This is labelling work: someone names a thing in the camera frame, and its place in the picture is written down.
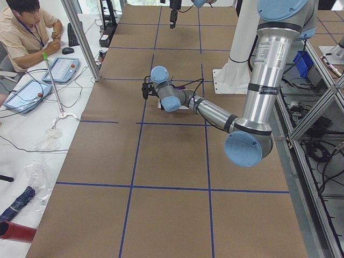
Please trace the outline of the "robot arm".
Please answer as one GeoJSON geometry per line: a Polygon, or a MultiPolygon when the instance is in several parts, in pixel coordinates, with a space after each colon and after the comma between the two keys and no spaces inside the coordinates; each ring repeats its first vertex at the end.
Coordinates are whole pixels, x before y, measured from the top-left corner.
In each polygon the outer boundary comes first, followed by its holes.
{"type": "Polygon", "coordinates": [[[157,96],[167,112],[186,106],[201,115],[211,125],[229,134],[224,149],[233,163],[241,167],[254,166],[273,148],[269,119],[291,44],[315,34],[317,12],[318,1],[258,1],[259,44],[241,118],[193,90],[173,86],[163,66],[154,67],[150,82],[142,84],[143,98],[157,96]]]}
{"type": "Polygon", "coordinates": [[[175,28],[176,22],[177,22],[177,17],[178,17],[179,13],[186,13],[194,6],[197,7],[197,8],[201,8],[206,3],[209,4],[209,5],[212,5],[216,1],[211,1],[211,0],[192,0],[192,2],[193,2],[193,5],[191,7],[189,7],[185,11],[181,11],[181,7],[182,7],[182,1],[181,0],[171,0],[170,1],[169,8],[171,9],[171,12],[170,12],[170,28],[171,29],[175,28]]]}

